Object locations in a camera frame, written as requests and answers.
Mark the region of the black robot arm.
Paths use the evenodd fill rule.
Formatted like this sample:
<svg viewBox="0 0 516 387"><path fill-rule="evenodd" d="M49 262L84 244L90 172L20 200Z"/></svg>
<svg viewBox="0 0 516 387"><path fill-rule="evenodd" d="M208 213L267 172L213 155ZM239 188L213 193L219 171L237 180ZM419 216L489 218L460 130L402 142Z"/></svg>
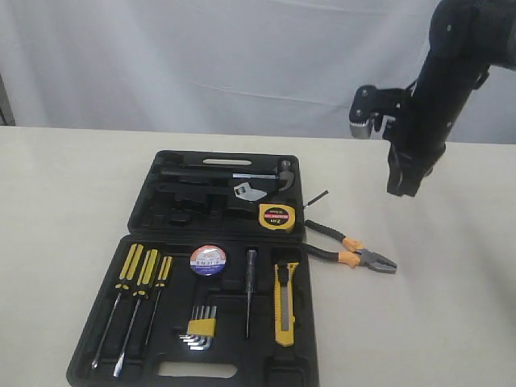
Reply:
<svg viewBox="0 0 516 387"><path fill-rule="evenodd" d="M429 43L413 88L403 92L383 134L390 142L387 191L398 197L416 195L490 68L515 68L515 3L442 1L431 17Z"/></svg>

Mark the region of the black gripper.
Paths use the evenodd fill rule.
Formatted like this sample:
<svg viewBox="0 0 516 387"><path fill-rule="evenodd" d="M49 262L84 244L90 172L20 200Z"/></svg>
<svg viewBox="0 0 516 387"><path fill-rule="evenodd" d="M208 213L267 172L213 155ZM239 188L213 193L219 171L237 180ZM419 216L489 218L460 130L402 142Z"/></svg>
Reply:
<svg viewBox="0 0 516 387"><path fill-rule="evenodd" d="M423 175L446 149L447 138L473 90L490 65L471 58L442 58L430 52L414 92L401 108L388 139L387 192L414 197Z"/></svg>

